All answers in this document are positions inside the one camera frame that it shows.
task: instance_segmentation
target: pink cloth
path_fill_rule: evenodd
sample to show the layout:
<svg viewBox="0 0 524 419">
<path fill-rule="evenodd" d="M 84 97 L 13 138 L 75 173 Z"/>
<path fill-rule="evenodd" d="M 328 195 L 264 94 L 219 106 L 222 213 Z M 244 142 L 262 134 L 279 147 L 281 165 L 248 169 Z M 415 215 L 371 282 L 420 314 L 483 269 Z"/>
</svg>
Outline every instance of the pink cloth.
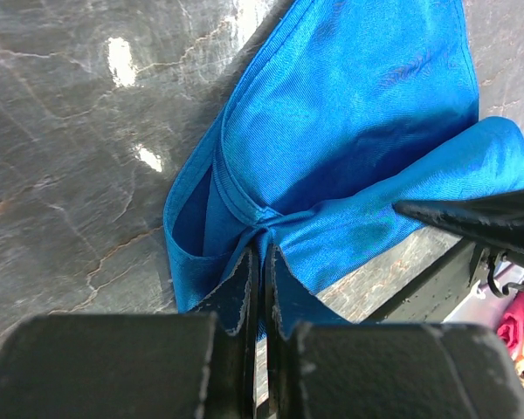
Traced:
<svg viewBox="0 0 524 419">
<path fill-rule="evenodd" d="M 513 361 L 521 354 L 524 344 L 524 292 L 518 292 L 500 320 L 497 335 L 507 344 Z"/>
</svg>

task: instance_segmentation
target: red cloth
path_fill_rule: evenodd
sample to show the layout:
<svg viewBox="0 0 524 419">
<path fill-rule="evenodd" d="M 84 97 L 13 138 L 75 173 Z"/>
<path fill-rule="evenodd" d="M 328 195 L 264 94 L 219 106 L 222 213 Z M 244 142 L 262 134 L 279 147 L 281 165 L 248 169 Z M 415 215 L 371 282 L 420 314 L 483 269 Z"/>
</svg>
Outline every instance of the red cloth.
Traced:
<svg viewBox="0 0 524 419">
<path fill-rule="evenodd" d="M 518 292 L 500 320 L 497 335 L 507 344 L 508 352 L 515 361 L 524 344 L 524 292 Z"/>
</svg>

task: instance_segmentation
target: gray marble surface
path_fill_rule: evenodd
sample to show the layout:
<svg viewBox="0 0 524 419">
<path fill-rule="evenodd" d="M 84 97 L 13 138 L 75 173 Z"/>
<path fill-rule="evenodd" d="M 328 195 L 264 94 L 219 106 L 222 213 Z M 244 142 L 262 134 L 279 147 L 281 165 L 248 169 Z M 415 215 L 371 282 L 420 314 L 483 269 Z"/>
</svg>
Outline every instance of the gray marble surface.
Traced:
<svg viewBox="0 0 524 419">
<path fill-rule="evenodd" d="M 290 1 L 0 0 L 0 345 L 40 313 L 175 311 L 165 197 Z M 465 7 L 481 113 L 524 132 L 524 0 Z M 362 319 L 455 240 L 419 231 L 321 298 Z"/>
</svg>

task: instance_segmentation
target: black pointed object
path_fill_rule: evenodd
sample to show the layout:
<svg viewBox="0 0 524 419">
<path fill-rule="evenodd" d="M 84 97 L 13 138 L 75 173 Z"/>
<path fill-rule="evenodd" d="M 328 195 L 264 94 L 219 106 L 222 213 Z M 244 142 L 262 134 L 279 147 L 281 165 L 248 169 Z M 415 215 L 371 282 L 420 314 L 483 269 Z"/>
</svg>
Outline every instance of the black pointed object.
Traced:
<svg viewBox="0 0 524 419">
<path fill-rule="evenodd" d="M 394 210 L 488 247 L 524 256 L 524 189 L 469 201 L 400 201 Z"/>
</svg>

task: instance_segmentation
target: blue cloth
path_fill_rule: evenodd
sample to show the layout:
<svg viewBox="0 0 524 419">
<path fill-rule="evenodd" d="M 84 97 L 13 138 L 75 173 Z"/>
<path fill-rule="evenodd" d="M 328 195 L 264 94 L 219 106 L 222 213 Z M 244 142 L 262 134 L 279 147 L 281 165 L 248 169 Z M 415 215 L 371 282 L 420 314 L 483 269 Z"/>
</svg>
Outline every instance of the blue cloth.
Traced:
<svg viewBox="0 0 524 419">
<path fill-rule="evenodd" d="M 169 193 L 179 311 L 252 240 L 316 293 L 422 227 L 392 203 L 523 188 L 521 132 L 478 96 L 459 0 L 297 0 Z"/>
</svg>

